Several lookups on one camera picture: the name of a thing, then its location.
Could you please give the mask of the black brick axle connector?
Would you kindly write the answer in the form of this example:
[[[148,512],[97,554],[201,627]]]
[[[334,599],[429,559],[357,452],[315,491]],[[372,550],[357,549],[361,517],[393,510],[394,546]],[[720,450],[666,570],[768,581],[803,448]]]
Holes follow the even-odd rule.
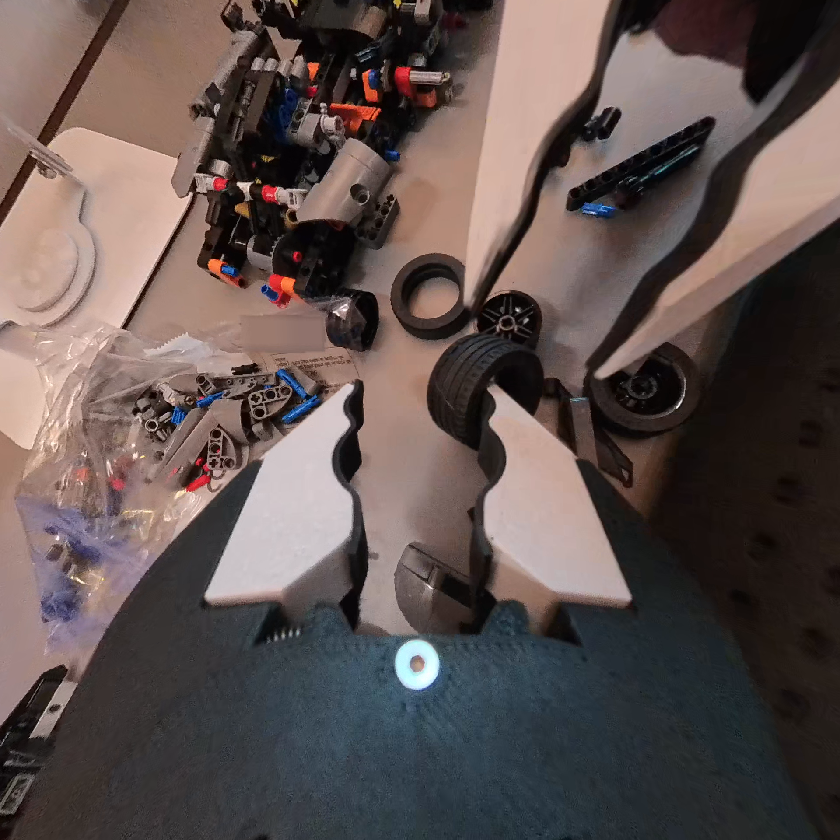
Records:
[[[703,151],[698,143],[671,155],[666,161],[649,168],[646,172],[631,175],[616,185],[615,206],[626,210],[641,201],[642,197],[669,177],[687,168]]]

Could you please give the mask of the large toy brick car model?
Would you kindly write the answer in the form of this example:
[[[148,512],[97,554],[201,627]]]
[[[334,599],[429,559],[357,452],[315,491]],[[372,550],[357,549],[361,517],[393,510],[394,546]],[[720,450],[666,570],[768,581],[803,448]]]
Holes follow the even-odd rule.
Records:
[[[471,2],[226,2],[227,49],[190,104],[171,184],[206,198],[197,265],[263,295],[343,294],[354,251],[380,249],[400,207],[387,191],[420,111],[453,98],[441,64]]]

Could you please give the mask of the black brick bracket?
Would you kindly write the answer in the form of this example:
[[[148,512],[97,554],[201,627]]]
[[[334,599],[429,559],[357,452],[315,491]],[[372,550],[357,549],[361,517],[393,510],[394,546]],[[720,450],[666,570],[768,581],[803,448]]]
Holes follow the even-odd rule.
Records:
[[[596,422],[589,399],[572,394],[560,380],[546,377],[542,396],[558,404],[558,437],[582,459],[624,488],[634,486],[634,464]]]

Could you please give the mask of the black spoked wheel rim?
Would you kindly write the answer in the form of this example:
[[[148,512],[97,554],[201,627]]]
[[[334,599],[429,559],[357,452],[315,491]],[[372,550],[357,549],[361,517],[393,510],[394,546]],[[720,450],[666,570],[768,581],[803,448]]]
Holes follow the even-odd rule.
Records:
[[[540,305],[529,294],[506,290],[489,297],[478,311],[476,332],[535,350],[543,326]]]

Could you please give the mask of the flat brick assembly grey blade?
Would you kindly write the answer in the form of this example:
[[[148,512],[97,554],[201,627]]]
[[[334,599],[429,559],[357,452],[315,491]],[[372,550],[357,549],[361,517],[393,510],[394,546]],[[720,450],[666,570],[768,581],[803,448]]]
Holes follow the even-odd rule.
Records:
[[[59,720],[77,687],[65,665],[44,671],[1,727],[1,838],[12,836],[38,773],[55,748]]]

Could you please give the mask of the black perforated board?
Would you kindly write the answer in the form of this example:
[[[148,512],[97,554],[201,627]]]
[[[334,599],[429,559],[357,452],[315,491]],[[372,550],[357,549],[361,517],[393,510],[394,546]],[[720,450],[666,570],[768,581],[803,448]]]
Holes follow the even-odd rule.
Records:
[[[838,223],[749,289],[653,522],[738,639],[816,831],[838,838]]]

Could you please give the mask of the white book stand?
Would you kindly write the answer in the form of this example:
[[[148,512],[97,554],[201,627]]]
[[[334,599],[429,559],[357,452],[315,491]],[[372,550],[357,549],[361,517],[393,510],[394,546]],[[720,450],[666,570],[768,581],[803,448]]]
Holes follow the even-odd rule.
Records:
[[[46,146],[2,115],[35,160],[1,227],[2,435],[31,449],[46,408],[32,334],[124,327],[190,199],[175,158],[88,129]]]

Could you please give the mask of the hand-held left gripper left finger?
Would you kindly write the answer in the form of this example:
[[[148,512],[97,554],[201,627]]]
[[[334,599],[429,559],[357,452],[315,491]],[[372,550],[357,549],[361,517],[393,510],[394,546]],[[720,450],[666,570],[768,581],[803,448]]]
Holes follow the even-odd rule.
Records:
[[[211,606],[276,603],[291,623],[320,604],[360,621],[368,573],[361,499],[364,385],[353,380],[260,460],[206,588]]]

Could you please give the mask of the clear bag with warning print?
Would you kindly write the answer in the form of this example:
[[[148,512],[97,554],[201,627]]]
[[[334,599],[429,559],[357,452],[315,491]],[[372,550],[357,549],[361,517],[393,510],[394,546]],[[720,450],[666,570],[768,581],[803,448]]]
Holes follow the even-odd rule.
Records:
[[[248,355],[266,371],[291,371],[295,368],[319,383],[325,392],[334,392],[360,378],[354,360],[346,349],[330,347],[301,353],[249,351]]]

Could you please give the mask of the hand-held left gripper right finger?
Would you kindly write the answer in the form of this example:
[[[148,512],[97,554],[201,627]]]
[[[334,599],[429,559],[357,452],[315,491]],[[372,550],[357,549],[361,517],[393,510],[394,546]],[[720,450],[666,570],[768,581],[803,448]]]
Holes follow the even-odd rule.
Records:
[[[633,596],[581,462],[498,385],[483,396],[469,579],[475,596],[519,604],[547,634],[568,605],[623,610]]]

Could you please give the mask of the grey brick panel red pins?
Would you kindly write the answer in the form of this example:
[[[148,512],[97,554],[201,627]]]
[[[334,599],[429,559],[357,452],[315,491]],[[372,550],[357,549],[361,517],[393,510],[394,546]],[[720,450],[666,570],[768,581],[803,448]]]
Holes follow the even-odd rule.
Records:
[[[417,634],[475,634],[493,599],[477,594],[469,577],[419,542],[405,546],[394,573],[395,599]]]

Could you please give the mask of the long black brick beam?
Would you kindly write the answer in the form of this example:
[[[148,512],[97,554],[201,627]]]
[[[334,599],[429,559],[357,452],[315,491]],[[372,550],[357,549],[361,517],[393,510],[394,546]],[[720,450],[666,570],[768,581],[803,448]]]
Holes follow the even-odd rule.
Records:
[[[602,203],[605,196],[614,197],[616,185],[627,177],[642,174],[691,145],[699,144],[704,148],[716,125],[717,120],[707,115],[593,175],[569,190],[566,210],[577,212],[584,203]]]

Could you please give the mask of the clear bag of brick pieces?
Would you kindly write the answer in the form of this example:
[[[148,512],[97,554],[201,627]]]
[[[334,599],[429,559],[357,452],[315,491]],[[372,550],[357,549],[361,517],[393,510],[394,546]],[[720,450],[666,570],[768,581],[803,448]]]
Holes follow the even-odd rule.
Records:
[[[211,496],[321,403],[322,384],[185,333],[44,330],[33,355],[46,407],[16,507],[45,652],[79,658]]]

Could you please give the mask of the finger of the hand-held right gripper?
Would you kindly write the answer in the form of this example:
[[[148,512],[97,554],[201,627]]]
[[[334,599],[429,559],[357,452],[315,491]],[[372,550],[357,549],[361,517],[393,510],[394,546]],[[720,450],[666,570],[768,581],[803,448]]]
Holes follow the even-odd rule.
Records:
[[[587,362],[595,378],[704,318],[839,215],[839,23],[812,41],[714,160],[696,215]]]
[[[464,304],[477,312],[537,213],[552,168],[601,95],[623,32],[623,2],[511,1],[496,64],[469,220]]]

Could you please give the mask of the large black toy wheel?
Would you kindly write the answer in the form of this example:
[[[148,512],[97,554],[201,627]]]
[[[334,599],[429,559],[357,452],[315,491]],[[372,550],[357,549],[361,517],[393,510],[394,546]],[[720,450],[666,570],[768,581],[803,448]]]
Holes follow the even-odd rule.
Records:
[[[684,424],[704,390],[695,362],[672,343],[652,351],[634,372],[618,371],[599,380],[584,379],[595,420],[608,431],[629,438],[651,438]]]

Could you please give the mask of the small black toy tyre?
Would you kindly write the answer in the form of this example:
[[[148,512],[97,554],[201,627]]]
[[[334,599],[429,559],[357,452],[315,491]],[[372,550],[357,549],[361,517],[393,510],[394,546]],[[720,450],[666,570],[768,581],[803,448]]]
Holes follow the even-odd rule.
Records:
[[[499,385],[533,415],[542,399],[543,381],[543,365],[533,350],[493,334],[467,335],[436,362],[427,384],[427,410],[442,432],[477,450],[488,389]]]
[[[392,283],[392,311],[403,329],[426,341],[445,340],[467,326],[470,313],[464,304],[465,267],[455,257],[446,254],[426,254],[408,261]],[[458,291],[455,304],[435,318],[419,318],[411,312],[410,300],[414,292],[431,279],[446,279]]]
[[[375,341],[379,324],[380,309],[374,293],[342,288],[330,298],[324,327],[332,346],[366,352]]]

